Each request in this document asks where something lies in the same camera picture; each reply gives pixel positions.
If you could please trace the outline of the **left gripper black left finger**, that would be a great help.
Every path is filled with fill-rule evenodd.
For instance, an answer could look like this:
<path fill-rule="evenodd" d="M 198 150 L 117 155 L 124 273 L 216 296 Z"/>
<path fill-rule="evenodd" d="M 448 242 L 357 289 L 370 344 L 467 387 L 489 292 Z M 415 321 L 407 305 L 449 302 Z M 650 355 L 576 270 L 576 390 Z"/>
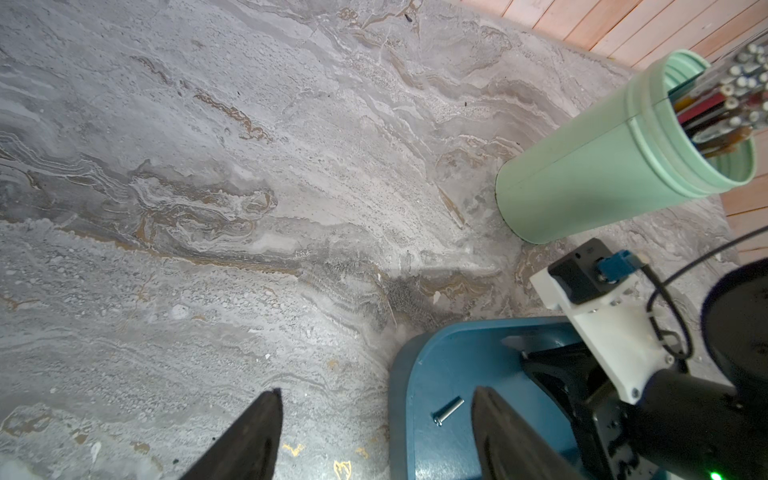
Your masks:
<path fill-rule="evenodd" d="M 181 479 L 272 479 L 282 425 L 281 390 L 262 392 Z"/>

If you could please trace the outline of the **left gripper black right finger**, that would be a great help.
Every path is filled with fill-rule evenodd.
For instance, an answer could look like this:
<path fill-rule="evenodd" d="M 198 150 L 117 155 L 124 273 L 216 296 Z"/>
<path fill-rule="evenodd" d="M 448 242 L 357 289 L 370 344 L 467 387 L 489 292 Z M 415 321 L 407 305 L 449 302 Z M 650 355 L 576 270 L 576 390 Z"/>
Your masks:
<path fill-rule="evenodd" d="M 493 388 L 475 389 L 471 420 L 484 479 L 581 477 Z"/>

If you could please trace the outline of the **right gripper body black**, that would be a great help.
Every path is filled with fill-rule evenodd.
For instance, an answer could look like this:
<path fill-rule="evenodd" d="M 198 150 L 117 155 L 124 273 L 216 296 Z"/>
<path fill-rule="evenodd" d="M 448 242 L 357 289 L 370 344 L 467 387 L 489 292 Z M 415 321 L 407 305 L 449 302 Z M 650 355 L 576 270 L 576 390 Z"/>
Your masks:
<path fill-rule="evenodd" d="M 505 400 L 556 453 L 588 479 L 664 479 L 630 446 L 628 407 L 573 332 L 523 332 L 501 343 L 518 356 L 521 382 Z"/>

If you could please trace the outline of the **silver screw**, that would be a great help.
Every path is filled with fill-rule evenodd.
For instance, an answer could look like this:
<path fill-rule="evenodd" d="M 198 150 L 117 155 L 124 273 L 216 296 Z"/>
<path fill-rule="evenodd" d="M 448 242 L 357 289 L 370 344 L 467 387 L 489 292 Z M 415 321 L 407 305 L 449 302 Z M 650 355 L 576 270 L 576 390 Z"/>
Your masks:
<path fill-rule="evenodd" d="M 433 422 L 438 427 L 442 427 L 446 420 L 452 416 L 464 403 L 465 400 L 462 397 L 455 397 L 433 414 Z"/>

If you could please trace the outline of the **teal plastic storage tray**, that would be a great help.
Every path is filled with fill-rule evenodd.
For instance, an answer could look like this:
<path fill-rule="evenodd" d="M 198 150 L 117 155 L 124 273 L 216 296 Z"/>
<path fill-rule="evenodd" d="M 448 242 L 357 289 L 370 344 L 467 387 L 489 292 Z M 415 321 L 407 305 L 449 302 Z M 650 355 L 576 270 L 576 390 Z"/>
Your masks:
<path fill-rule="evenodd" d="M 523 332 L 578 335 L 564 317 L 470 321 L 418 335 L 401 348 L 389 377 L 391 478 L 480 478 L 472 397 L 476 388 L 492 387 L 504 398 L 521 384 L 517 353 L 501 341 Z M 438 427 L 433 414 L 457 396 L 465 403 Z"/>

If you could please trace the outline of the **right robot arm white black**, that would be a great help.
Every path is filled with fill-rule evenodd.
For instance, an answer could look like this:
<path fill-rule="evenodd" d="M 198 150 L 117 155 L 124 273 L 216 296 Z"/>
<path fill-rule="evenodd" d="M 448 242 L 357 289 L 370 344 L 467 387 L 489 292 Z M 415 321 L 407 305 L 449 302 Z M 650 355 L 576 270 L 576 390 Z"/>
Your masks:
<path fill-rule="evenodd" d="M 633 403 L 585 343 L 528 354 L 527 376 L 571 424 L 595 479 L 767 476 L 767 262 L 725 275 L 701 310 L 706 351 L 726 384 L 691 375 L 683 361 L 654 372 Z"/>

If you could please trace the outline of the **mint green pencil cup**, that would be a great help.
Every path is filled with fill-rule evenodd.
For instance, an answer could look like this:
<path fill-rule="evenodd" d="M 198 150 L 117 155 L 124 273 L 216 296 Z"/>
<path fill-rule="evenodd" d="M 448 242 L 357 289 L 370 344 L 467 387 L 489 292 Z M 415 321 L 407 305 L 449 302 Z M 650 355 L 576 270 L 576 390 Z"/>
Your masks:
<path fill-rule="evenodd" d="M 673 111 L 670 91 L 708 65 L 674 51 L 507 162 L 495 186 L 505 223 L 545 244 L 748 184 L 754 141 L 707 159 Z"/>

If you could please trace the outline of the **pencils bundle in cup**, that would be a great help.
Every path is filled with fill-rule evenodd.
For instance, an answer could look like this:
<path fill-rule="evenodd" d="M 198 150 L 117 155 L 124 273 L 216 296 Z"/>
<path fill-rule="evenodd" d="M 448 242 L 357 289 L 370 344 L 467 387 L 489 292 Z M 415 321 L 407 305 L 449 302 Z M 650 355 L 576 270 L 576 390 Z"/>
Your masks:
<path fill-rule="evenodd" d="M 676 119 L 705 158 L 733 153 L 767 130 L 767 33 L 670 90 Z"/>

